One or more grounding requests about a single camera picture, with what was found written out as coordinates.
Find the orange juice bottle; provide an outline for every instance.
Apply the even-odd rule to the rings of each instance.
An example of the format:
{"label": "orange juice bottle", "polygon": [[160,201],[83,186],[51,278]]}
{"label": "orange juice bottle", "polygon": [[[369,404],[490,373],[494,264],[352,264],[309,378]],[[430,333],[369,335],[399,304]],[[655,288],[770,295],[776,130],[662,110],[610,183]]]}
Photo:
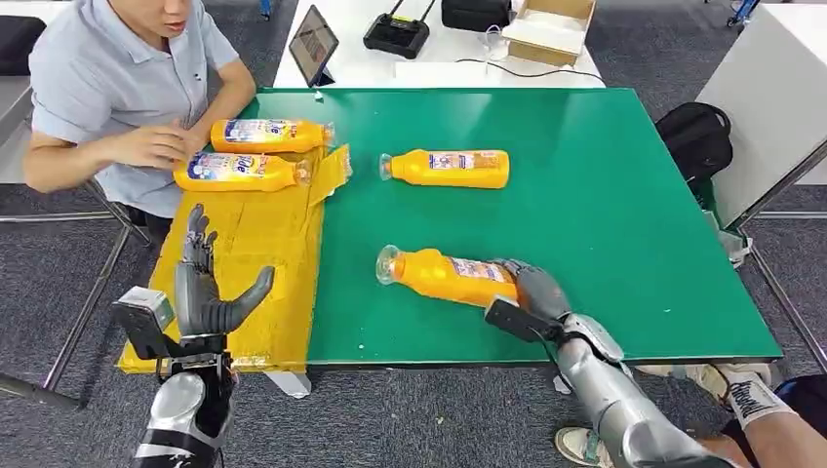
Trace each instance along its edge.
{"label": "orange juice bottle", "polygon": [[499,265],[442,255],[436,249],[402,252],[386,246],[376,260],[383,285],[402,283],[422,295],[488,307],[501,295],[517,300],[511,275]]}
{"label": "orange juice bottle", "polygon": [[290,185],[310,183],[307,161],[291,163],[263,154],[199,151],[173,171],[176,183],[194,192],[275,192]]}
{"label": "orange juice bottle", "polygon": [[333,125],[303,120],[219,120],[210,130],[213,148],[231,153],[303,153],[333,137]]}
{"label": "orange juice bottle", "polygon": [[508,182],[508,153],[498,149],[425,151],[379,157],[382,180],[400,178],[414,185],[502,188]]}

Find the bottle label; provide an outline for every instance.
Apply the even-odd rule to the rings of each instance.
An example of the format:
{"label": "bottle label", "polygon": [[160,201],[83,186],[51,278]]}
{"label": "bottle label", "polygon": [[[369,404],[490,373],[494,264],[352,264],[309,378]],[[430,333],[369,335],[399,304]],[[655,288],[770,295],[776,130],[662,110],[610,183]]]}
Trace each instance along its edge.
{"label": "bottle label", "polygon": [[296,124],[290,120],[234,119],[227,121],[224,139],[230,143],[267,143],[295,137]]}
{"label": "bottle label", "polygon": [[266,166],[266,156],[199,151],[189,161],[186,173],[193,180],[230,180],[239,176],[263,178]]}
{"label": "bottle label", "polygon": [[442,151],[429,154],[431,169],[495,169],[499,159],[493,151]]}
{"label": "bottle label", "polygon": [[448,260],[453,265],[453,271],[459,276],[466,278],[483,278],[486,280],[494,280],[499,283],[506,283],[502,272],[493,263],[485,263],[484,261],[466,260],[464,258],[448,257]]}

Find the robotic thumb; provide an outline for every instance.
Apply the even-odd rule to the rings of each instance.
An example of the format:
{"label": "robotic thumb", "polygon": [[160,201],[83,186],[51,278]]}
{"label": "robotic thumb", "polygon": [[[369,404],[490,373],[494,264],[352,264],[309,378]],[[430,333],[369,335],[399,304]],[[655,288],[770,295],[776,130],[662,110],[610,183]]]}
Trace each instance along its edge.
{"label": "robotic thumb", "polygon": [[233,315],[240,315],[241,320],[244,321],[273,289],[275,275],[276,269],[274,267],[265,266],[261,268],[256,282],[232,301]]}

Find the gray carpet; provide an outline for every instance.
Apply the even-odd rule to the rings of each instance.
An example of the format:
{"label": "gray carpet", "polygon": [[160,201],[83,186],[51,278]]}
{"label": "gray carpet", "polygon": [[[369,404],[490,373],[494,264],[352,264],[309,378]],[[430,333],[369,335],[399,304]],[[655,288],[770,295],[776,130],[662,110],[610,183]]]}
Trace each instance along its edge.
{"label": "gray carpet", "polygon": [[[208,0],[208,10],[269,85],[295,1],[275,2],[273,21],[255,0]],[[601,2],[588,45],[611,86],[638,90],[652,117],[691,100],[735,39],[729,9],[701,0]],[[827,209],[827,192],[804,187],[779,209]],[[43,196],[0,186],[0,213],[94,209],[82,190]],[[793,301],[827,344],[823,222],[754,221],[763,247]],[[103,264],[118,226],[112,221],[0,225],[0,371],[42,380]],[[89,400],[66,414],[0,395],[0,466],[115,467],[127,464],[155,392],[151,376],[113,368],[125,336],[105,304],[145,284],[157,252],[131,241],[106,288],[59,389]],[[752,261],[740,275],[784,348],[787,375],[817,371]],[[244,375],[227,466],[571,466],[554,450],[554,430],[584,423],[576,403],[554,392],[542,369],[371,370],[314,373],[310,397],[280,394],[263,375]],[[679,427],[714,432],[728,415],[692,384],[640,376]]]}

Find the green table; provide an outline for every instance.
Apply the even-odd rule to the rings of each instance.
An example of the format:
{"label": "green table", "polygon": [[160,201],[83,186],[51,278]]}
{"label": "green table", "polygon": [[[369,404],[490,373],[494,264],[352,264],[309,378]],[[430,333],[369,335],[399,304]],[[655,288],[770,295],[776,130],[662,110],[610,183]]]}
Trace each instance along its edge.
{"label": "green table", "polygon": [[[379,250],[520,258],[552,273],[630,360],[781,356],[625,89],[262,90],[244,117],[335,122],[354,175],[327,201],[309,364],[539,362],[483,310],[374,276]],[[498,148],[505,189],[382,182],[379,154]]]}

